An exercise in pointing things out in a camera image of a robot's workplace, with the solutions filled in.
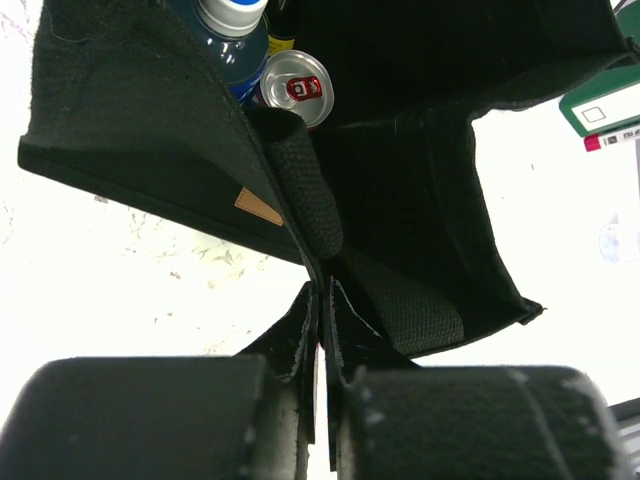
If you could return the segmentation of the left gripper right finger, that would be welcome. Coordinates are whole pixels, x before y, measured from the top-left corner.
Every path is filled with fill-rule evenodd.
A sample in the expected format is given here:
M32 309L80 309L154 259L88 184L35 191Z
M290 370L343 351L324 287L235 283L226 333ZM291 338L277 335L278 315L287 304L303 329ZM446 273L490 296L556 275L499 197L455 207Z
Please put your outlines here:
M621 479L625 449L595 384L560 366L422 367L323 300L329 452L341 479Z

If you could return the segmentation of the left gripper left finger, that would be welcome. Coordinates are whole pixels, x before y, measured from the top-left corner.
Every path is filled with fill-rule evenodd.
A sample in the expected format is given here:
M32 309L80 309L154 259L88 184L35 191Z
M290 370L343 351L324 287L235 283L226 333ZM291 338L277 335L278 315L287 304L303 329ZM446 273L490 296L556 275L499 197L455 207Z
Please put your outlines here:
M5 479L303 479L318 297L230 356L76 357L28 380L1 432Z

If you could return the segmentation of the black canvas bag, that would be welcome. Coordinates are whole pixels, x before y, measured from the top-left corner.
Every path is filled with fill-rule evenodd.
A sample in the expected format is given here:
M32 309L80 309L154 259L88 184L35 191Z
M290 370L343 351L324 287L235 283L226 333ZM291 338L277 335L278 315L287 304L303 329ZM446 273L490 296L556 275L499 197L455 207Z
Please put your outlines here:
M189 1L47 1L18 163L331 276L409 357L540 315L494 243L474 120L637 58L606 1L309 1L318 127L234 98Z

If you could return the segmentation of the red silver beverage can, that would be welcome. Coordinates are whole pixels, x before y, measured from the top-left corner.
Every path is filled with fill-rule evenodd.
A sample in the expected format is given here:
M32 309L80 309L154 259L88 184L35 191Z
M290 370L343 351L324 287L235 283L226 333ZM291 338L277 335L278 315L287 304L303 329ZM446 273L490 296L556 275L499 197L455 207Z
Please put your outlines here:
M300 50L284 50L267 61L256 95L267 107L295 113L309 129L320 126L329 117L335 102L327 69Z

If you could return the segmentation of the blue label water bottle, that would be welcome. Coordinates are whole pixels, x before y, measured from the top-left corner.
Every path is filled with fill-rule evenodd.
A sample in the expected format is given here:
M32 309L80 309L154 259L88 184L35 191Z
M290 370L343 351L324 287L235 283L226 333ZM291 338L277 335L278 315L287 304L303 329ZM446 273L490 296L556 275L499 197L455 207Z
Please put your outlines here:
M223 82L243 104L258 84L268 59L268 30L261 0L188 0L170 3L205 45Z

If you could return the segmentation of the green glass Perrier bottle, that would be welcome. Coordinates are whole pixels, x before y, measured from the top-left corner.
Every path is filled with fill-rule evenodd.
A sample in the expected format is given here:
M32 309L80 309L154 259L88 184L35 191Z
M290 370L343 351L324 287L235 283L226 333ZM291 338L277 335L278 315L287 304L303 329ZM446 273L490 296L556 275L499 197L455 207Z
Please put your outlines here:
M294 47L305 9L304 0L269 0L265 9L268 54L273 56Z

